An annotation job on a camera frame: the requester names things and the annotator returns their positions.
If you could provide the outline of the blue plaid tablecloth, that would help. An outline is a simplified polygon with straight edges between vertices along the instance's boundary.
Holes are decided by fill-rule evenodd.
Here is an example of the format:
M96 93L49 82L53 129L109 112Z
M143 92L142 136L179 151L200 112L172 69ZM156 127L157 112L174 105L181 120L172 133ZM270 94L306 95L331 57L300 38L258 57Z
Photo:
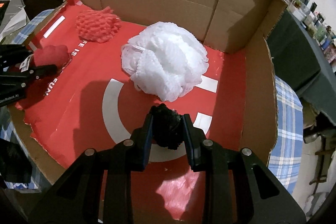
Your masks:
M20 30L14 31L7 36L5 41L9 44L22 44L29 34L32 34L52 9L40 12L34 19L28 22ZM298 180L299 168L303 144L303 113L302 104L294 90L283 80L276 76L276 97L278 108L277 141L270 153L268 168L283 184L287 191L292 194ZM29 157L27 148L21 140L11 119L7 107L1 108L1 139L19 144L28 156L33 166L33 172L28 183L14 183L5 181L10 189L46 189L51 184L41 173L37 165Z

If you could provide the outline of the red foam net ball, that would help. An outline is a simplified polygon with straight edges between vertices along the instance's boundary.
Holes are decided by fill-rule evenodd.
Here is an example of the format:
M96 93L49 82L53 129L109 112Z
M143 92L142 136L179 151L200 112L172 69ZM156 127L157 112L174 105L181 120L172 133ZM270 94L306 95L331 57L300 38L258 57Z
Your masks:
M108 6L103 10L84 10L75 21L80 39L87 42L105 43L121 28L121 19Z

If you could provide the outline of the red fabric pouch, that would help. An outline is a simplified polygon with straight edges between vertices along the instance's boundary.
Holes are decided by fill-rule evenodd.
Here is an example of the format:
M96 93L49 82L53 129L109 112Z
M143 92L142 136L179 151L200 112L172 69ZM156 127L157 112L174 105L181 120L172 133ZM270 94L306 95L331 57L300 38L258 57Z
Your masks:
M65 45L49 45L43 48L38 48L33 55L33 63L36 67L56 65L58 69L62 69L69 61L70 54Z

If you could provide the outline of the white mesh bath loofah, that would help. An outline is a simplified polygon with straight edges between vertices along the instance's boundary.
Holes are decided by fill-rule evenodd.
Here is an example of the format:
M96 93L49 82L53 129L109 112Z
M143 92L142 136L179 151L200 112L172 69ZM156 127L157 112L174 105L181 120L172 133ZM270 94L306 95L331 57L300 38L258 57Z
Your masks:
M121 65L136 88L162 102L174 102L202 83L209 59L188 30L157 22L122 46Z

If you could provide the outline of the black fuzzy pom-pom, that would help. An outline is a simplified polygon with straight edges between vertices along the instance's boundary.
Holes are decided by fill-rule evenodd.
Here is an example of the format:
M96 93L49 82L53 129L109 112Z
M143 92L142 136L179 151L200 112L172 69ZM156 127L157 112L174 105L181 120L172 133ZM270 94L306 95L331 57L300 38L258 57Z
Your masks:
M152 136L157 145L170 150L177 150L183 142L180 130L182 116L169 109L164 103L150 109L153 115Z

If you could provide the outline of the dark green covered side table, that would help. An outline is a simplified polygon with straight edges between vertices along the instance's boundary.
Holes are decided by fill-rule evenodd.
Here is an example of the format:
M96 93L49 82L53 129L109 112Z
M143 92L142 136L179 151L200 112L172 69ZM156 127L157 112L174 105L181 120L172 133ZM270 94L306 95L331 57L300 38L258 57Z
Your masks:
M335 124L335 74L301 23L284 11L266 42L276 76Z

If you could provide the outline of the cardboard box with red lining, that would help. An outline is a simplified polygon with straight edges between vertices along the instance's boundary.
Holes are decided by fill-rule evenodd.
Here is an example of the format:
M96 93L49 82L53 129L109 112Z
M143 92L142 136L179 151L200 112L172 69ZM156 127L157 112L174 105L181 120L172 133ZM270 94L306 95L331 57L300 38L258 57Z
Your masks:
M128 138L165 103L267 163L277 107L266 38L285 9L283 0L67 0L24 42L65 45L72 57L10 109L17 133L54 183L85 149Z

